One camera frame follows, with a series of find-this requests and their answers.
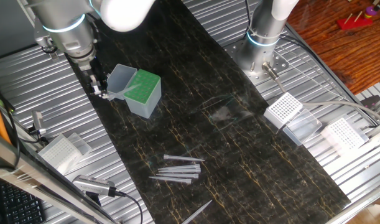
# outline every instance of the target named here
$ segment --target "white tip rack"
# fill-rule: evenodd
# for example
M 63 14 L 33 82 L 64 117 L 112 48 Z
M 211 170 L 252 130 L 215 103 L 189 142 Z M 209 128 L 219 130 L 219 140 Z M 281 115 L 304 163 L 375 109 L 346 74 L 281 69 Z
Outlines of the white tip rack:
M 291 94 L 284 93 L 277 101 L 269 106 L 264 116 L 277 128 L 283 127 L 301 109 L 303 104 L 296 100 Z

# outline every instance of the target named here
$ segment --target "red object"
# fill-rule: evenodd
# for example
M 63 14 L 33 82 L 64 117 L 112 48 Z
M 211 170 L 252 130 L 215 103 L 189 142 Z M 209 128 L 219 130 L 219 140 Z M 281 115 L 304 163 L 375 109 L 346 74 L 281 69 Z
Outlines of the red object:
M 347 23 L 345 24 L 347 19 L 339 19 L 336 23 L 340 26 L 340 29 L 342 30 L 348 30 L 352 28 L 362 27 L 362 26 L 368 26 L 373 23 L 372 19 L 366 19 L 364 17 L 359 17 L 357 21 L 356 17 L 351 17 Z

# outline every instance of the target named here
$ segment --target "metal bracket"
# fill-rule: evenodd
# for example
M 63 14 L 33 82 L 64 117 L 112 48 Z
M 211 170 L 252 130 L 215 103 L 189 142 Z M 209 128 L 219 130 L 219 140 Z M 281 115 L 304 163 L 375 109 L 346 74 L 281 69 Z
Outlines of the metal bracket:
M 224 47 L 224 49 L 231 58 L 236 58 L 238 47 L 242 45 L 244 41 L 245 40 L 239 40 L 230 45 L 227 45 L 226 47 Z M 274 53 L 274 61 L 270 63 L 270 66 L 272 67 L 273 71 L 275 71 L 278 75 L 289 68 L 289 64 L 285 61 L 285 59 L 283 59 L 280 55 L 277 55 L 276 53 Z M 243 70 L 243 72 L 246 76 L 248 76 L 248 78 L 252 81 L 254 85 L 257 85 L 260 82 L 270 79 L 270 76 L 269 74 L 267 74 L 267 72 L 258 73 L 251 72 L 250 70 Z

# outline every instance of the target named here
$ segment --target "green lid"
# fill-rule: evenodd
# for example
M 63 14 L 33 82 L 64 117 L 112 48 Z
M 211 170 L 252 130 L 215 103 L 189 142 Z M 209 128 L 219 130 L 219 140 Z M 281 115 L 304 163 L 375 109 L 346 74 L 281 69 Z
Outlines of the green lid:
M 151 96 L 151 93 L 154 91 L 157 86 L 160 77 L 140 69 L 134 76 L 132 82 L 127 88 L 130 88 L 134 85 L 138 85 L 135 89 L 125 93 L 125 97 L 131 100 L 137 101 L 142 104 L 146 104 L 148 99 Z

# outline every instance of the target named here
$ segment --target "clear pipette tip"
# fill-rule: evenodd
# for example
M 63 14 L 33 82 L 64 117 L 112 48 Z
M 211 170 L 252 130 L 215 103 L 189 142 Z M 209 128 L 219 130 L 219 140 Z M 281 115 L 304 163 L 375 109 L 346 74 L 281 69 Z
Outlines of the clear pipette tip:
M 173 166 L 173 167 L 164 167 L 159 168 L 158 170 L 167 170 L 167 169 L 190 169 L 190 168 L 201 168 L 200 164 L 187 165 L 187 166 Z
M 200 173 L 201 168 L 192 168 L 192 169 L 167 169 L 167 170 L 159 170 L 161 173 Z
M 164 159 L 175 159 L 175 160 L 181 160 L 181 161 L 198 161 L 203 162 L 204 159 L 198 159 L 198 158 L 192 158 L 192 157 L 183 157 L 183 156 L 170 156 L 170 155 L 164 155 Z
M 210 204 L 210 202 L 212 202 L 212 200 L 210 200 L 208 203 L 206 203 L 202 207 L 200 207 L 196 212 L 194 212 L 194 214 L 192 214 L 182 224 L 188 224 L 188 223 L 190 223 L 190 221 L 192 221 L 197 215 L 199 215 Z
M 194 178 L 198 179 L 198 174 L 157 174 L 158 176 L 162 177 L 177 177 L 177 178 Z
M 166 181 L 172 181 L 172 182 L 180 182 L 180 183 L 186 183 L 191 184 L 191 179 L 181 179 L 181 178 L 173 178 L 173 177 L 149 177 L 151 179 L 156 180 L 166 180 Z

